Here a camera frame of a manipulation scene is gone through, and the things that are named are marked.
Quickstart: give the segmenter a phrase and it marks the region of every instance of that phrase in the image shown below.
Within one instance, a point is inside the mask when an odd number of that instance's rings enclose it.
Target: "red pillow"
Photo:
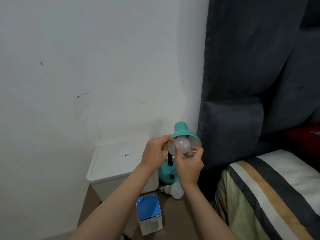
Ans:
[[[320,172],[320,123],[284,131],[288,148],[300,159]]]

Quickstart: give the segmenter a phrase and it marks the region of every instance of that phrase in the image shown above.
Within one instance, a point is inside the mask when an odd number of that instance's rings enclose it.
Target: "white wall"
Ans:
[[[208,2],[0,0],[1,239],[74,230],[97,146],[197,131]]]

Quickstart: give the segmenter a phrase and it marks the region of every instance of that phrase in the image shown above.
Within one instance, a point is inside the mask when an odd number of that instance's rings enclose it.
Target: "orange stripe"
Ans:
[[[262,176],[245,161],[238,161],[240,165],[250,177],[260,186],[270,203],[273,205],[274,209],[278,212],[279,216],[288,225],[292,232],[297,236],[298,239],[303,240],[313,240],[306,228],[298,221],[296,216],[283,202],[281,197],[274,191],[274,189],[262,178]]]

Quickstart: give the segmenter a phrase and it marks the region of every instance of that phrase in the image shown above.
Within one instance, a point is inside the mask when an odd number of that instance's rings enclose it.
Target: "blue box top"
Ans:
[[[158,196],[156,193],[143,196],[137,200],[138,220],[143,221],[161,214]]]

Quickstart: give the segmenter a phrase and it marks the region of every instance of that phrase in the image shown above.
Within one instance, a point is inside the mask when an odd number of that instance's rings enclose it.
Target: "person's left hand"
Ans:
[[[154,172],[168,157],[168,141],[174,142],[171,134],[150,139],[142,154],[140,165],[146,166]]]

